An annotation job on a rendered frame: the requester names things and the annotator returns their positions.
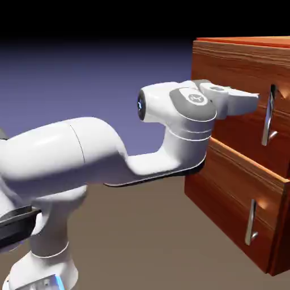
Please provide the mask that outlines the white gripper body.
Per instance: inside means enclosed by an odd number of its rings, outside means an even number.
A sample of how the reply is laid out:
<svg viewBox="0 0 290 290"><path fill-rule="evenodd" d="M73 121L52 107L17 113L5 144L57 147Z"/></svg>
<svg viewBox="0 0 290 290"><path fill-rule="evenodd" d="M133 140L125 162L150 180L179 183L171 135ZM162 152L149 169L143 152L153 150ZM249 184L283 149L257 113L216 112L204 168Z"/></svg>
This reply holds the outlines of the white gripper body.
<svg viewBox="0 0 290 290"><path fill-rule="evenodd" d="M217 109L217 119L228 116L241 116L257 109L259 94L241 91L230 87L211 87L212 101Z"/></svg>

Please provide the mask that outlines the reddish wooden cabinet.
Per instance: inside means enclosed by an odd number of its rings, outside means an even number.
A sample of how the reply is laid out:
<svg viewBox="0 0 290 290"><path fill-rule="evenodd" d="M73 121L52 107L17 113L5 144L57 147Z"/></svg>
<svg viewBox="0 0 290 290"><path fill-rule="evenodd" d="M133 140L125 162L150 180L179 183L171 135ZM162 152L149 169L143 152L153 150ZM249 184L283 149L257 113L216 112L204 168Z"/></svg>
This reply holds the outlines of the reddish wooden cabinet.
<svg viewBox="0 0 290 290"><path fill-rule="evenodd" d="M216 122L185 194L263 272L290 270L290 36L198 38L191 77L260 97Z"/></svg>

